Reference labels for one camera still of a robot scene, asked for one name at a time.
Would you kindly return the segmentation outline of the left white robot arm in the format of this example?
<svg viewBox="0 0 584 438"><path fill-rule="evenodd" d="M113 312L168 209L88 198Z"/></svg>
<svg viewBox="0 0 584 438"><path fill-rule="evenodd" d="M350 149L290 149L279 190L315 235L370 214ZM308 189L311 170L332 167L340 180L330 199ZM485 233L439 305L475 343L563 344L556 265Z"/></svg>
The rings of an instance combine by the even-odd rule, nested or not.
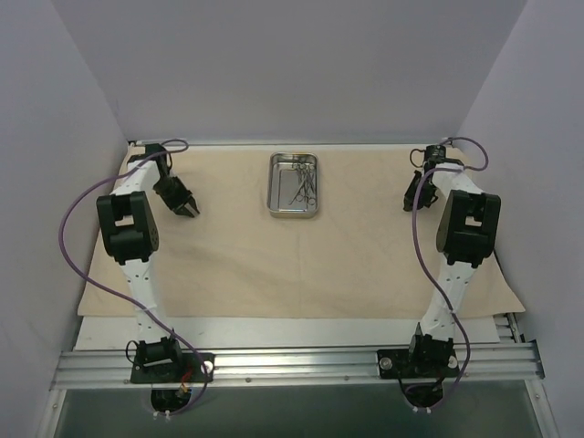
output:
<svg viewBox="0 0 584 438"><path fill-rule="evenodd" d="M133 366L151 369L163 382L177 381L184 370L180 341L167 322L155 279L154 254L160 236L148 198L154 192L175 215L195 218L200 214L193 193L172 172L172 151L166 147L188 143L179 139L149 143L144 153L130 157L128 174L119 185L96 201L99 227L106 253L121 268L130 288L139 338Z"/></svg>

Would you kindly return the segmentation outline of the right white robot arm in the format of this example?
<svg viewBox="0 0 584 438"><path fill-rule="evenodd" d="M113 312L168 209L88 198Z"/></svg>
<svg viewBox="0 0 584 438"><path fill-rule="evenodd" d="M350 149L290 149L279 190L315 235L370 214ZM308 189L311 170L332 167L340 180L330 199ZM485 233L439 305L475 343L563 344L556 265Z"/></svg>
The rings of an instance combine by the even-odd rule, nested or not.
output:
<svg viewBox="0 0 584 438"><path fill-rule="evenodd" d="M470 167L447 156L445 142L425 147L422 154L404 194L403 210L415 214L439 196L445 206L435 241L439 276L432 277L420 263L434 286L433 297L404 356L408 371L419 377L452 355L456 312L475 271L494 251L501 211L501 198L476 186L466 173Z"/></svg>

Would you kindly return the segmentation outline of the beige cloth wrap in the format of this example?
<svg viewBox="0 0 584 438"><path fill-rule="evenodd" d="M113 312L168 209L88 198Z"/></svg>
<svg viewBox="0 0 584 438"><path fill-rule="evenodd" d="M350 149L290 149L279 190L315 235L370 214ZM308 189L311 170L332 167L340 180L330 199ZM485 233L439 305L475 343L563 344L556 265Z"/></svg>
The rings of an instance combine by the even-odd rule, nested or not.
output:
<svg viewBox="0 0 584 438"><path fill-rule="evenodd" d="M443 203L410 214L406 150L318 152L318 213L268 212L269 151L181 153L173 169L193 192L196 218L148 198L161 243L154 255L171 317L420 318L439 271Z"/></svg>

